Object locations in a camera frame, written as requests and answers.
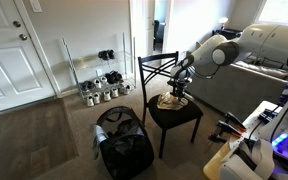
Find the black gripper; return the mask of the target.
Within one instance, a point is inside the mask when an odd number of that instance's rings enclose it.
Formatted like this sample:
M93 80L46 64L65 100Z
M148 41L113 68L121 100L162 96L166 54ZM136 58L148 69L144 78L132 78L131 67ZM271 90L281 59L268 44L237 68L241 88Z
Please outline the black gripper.
M192 82L191 78L185 78L185 79L175 79L175 80L169 80L167 82L168 85L173 87L173 90L171 94L175 97L183 97L185 94L185 88L189 83Z

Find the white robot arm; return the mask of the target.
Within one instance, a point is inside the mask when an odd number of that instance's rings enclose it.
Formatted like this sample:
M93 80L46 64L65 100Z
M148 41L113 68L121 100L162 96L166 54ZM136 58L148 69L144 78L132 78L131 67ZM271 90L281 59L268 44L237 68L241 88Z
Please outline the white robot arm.
M231 40L223 35L214 35L173 66L170 73L172 78L184 80L196 74L198 65L214 63L227 66L251 55L274 60L288 67L288 26L252 24L242 31L240 37ZM288 102L274 120L260 129L260 137L268 141L282 133L288 133Z

